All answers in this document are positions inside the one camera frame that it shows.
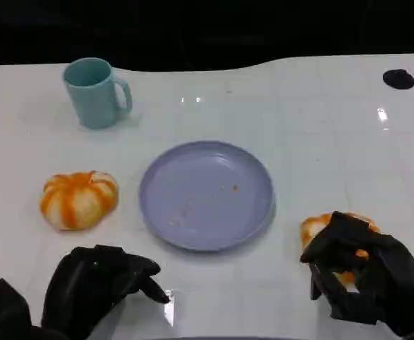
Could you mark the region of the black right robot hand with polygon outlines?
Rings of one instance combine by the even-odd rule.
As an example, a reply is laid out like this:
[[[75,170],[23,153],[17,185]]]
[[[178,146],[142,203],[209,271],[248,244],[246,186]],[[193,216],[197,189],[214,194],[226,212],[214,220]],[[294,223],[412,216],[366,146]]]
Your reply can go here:
[[[414,339],[414,257],[403,243],[353,212],[308,217],[300,229],[312,300],[324,296],[333,319]]]

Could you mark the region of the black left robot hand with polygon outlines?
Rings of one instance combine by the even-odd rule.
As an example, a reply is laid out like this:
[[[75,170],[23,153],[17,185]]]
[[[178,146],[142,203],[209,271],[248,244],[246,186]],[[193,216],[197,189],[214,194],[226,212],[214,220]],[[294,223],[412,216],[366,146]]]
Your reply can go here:
[[[41,327],[68,339],[87,339],[128,295],[142,291],[159,303],[169,296],[152,279],[152,259],[115,246],[76,247],[59,262],[45,294]]]

